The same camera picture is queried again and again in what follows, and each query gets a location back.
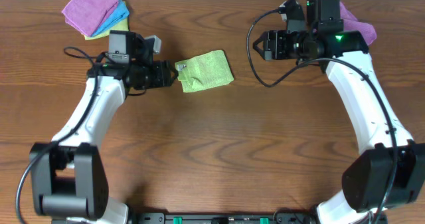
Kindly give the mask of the green microfibre cloth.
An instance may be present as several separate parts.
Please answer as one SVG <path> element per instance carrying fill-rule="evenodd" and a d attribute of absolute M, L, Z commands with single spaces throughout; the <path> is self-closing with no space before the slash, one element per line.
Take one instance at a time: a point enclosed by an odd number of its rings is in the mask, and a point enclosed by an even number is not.
<path fill-rule="evenodd" d="M 223 50 L 176 62 L 175 68 L 184 93 L 225 86 L 234 80 Z"/>

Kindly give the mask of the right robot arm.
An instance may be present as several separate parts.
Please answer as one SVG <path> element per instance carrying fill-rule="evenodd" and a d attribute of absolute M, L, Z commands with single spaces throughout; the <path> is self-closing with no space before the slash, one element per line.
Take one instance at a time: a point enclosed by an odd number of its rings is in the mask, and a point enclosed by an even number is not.
<path fill-rule="evenodd" d="M 339 93 L 355 131 L 359 157 L 342 189 L 317 205 L 307 222 L 385 223 L 384 211 L 417 200 L 424 184 L 424 145 L 401 124 L 378 82 L 366 27 L 340 0 L 287 0 L 277 9 L 284 30 L 247 41 L 264 60 L 318 66 Z"/>

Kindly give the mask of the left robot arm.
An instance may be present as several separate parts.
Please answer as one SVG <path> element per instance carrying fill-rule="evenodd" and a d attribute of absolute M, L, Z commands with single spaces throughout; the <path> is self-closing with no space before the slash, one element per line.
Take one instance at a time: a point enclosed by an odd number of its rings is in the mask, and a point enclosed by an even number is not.
<path fill-rule="evenodd" d="M 30 151 L 36 214 L 55 223 L 128 223 L 129 207 L 110 197 L 100 147 L 118 108 L 134 88 L 171 86 L 177 70 L 167 61 L 96 63 L 86 89 L 65 126 L 47 143 Z"/>

